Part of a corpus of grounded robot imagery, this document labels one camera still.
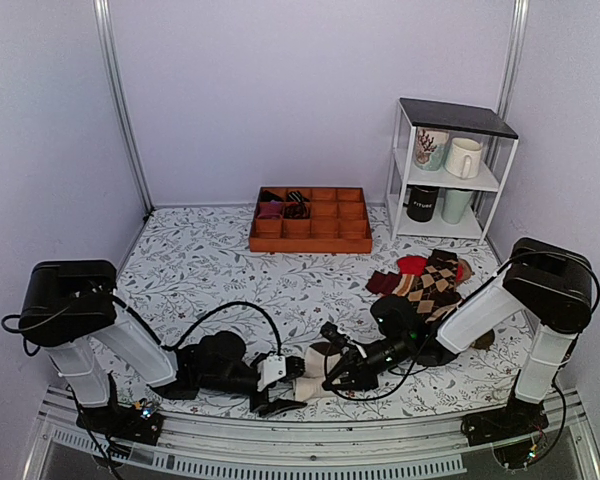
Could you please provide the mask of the cream and brown sock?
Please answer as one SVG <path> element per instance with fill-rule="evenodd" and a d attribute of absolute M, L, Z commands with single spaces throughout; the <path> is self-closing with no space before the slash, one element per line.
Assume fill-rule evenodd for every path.
<path fill-rule="evenodd" d="M 341 358 L 341 351 L 328 342 L 311 344 L 305 352 L 305 372 L 294 380 L 294 399 L 307 402 L 312 399 L 330 398 L 335 394 L 325 390 L 322 383 L 326 379 L 324 361 L 327 361 L 327 371 L 330 371 Z"/>

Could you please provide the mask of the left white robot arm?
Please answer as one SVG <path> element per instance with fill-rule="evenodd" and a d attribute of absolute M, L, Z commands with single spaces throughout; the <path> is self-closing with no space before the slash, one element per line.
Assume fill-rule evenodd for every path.
<path fill-rule="evenodd" d="M 246 363 L 246 344 L 222 330 L 188 345 L 164 344 L 117 293 L 116 269 L 107 260 L 46 261 L 31 273 L 17 324 L 5 331 L 47 352 L 71 387 L 77 405 L 108 434 L 128 426 L 117 387 L 90 346 L 96 339 L 132 367 L 163 399 L 193 400 L 202 390 L 248 398 L 252 413 L 270 417 L 305 407 L 305 402 L 270 399 L 269 389 L 304 373 L 303 359 L 280 347 Z"/>

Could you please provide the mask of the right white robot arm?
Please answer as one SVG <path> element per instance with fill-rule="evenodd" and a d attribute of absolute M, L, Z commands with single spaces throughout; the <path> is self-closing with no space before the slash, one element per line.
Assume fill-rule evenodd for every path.
<path fill-rule="evenodd" d="M 436 262 L 421 275 L 421 288 L 376 300 L 370 312 L 383 336 L 378 341 L 357 344 L 325 323 L 321 334 L 341 357 L 323 369 L 322 387 L 343 396 L 377 388 L 379 374 L 405 360 L 445 365 L 497 324 L 526 312 L 539 325 L 512 388 L 515 400 L 496 421 L 504 435 L 517 436 L 534 422 L 534 405 L 544 400 L 569 349 L 590 324 L 600 282 L 584 256 L 531 238 L 519 239 L 509 259 L 467 298 L 436 307 L 431 293 L 453 275 Z"/>

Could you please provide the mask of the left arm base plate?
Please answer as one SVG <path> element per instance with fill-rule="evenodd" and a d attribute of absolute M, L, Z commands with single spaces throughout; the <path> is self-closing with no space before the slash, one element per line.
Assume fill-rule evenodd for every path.
<path fill-rule="evenodd" d="M 157 445 L 163 423 L 164 416 L 160 413 L 145 417 L 140 410 L 117 403 L 97 408 L 80 406 L 76 421 L 85 430 L 150 446 Z"/>

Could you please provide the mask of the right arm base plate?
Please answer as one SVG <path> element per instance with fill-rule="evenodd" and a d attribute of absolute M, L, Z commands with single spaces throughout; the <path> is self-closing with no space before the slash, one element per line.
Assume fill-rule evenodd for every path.
<path fill-rule="evenodd" d="M 470 446 L 476 446 L 538 432 L 548 425 L 541 404 L 522 403 L 465 415 L 460 431 Z"/>

